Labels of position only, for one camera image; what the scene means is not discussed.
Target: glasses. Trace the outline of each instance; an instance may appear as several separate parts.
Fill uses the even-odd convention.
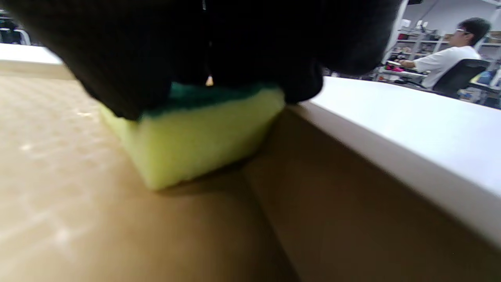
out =
[[[470,34],[471,32],[467,32],[464,29],[456,29],[457,32],[464,32],[464,34]]]

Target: white desk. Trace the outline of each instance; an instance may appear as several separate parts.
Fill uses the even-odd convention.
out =
[[[408,72],[408,71],[397,72],[397,71],[385,70],[383,68],[381,68],[379,70],[379,73],[380,74],[382,74],[382,73],[391,74],[391,75],[403,76],[403,77],[409,77],[409,78],[424,78],[424,77],[426,77],[426,75],[420,74],[420,73],[413,73],[413,72]]]
[[[2,75],[36,73],[43,78],[74,79],[61,59],[45,47],[0,44]]]
[[[338,140],[501,246],[501,111],[332,77],[312,102]]]
[[[38,64],[59,64],[63,62],[45,47],[0,43],[0,62],[17,61]]]

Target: black office chair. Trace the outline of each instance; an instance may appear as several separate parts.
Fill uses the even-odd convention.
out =
[[[489,66],[488,61],[476,60],[476,59],[463,59],[454,65],[449,71],[447,71],[440,79],[435,83],[433,89],[425,90],[426,87],[419,83],[400,80],[395,81],[395,84],[412,84],[423,88],[420,90],[435,93],[441,96],[446,96],[450,98],[458,99],[457,94],[460,89],[465,89],[468,87],[470,80],[485,71]]]

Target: white wall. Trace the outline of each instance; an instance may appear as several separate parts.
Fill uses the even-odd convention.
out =
[[[436,0],[424,0],[422,4],[410,5],[404,13],[404,19],[411,20],[415,26],[417,20],[433,5]],[[428,22],[427,29],[438,29],[441,35],[452,33],[458,23],[472,17],[490,20],[495,6],[482,0],[438,0],[438,4],[423,20]],[[501,16],[492,23],[492,30],[501,30]]]

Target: white t-shirt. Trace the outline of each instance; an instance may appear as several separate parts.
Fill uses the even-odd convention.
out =
[[[430,71],[422,85],[432,88],[449,69],[463,59],[480,59],[472,46],[450,47],[443,51],[414,60],[418,72]]]

